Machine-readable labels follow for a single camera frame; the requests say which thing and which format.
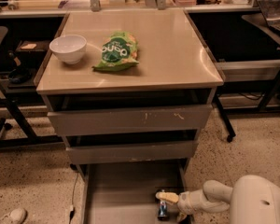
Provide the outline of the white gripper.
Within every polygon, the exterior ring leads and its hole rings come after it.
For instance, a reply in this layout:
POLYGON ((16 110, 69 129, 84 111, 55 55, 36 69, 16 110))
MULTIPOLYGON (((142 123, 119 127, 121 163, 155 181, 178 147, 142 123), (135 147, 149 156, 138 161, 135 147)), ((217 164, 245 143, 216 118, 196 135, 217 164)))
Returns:
POLYGON ((201 189, 182 192, 179 195, 173 192, 159 191, 156 193, 156 198, 170 204, 177 203, 180 210, 176 218, 177 223, 184 221, 187 215, 198 212, 220 213, 229 209, 229 205, 222 201, 210 202, 201 189))

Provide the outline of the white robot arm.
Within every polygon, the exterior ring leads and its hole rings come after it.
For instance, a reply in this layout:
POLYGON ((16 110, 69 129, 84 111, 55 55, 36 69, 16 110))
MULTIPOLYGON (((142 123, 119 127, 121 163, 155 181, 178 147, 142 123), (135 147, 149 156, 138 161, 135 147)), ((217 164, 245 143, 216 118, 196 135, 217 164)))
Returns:
POLYGON ((180 194, 159 191, 156 198, 177 206, 178 222, 198 212, 230 210, 230 224, 280 224, 280 188, 257 175, 244 175, 233 187, 208 180, 201 189, 180 194))

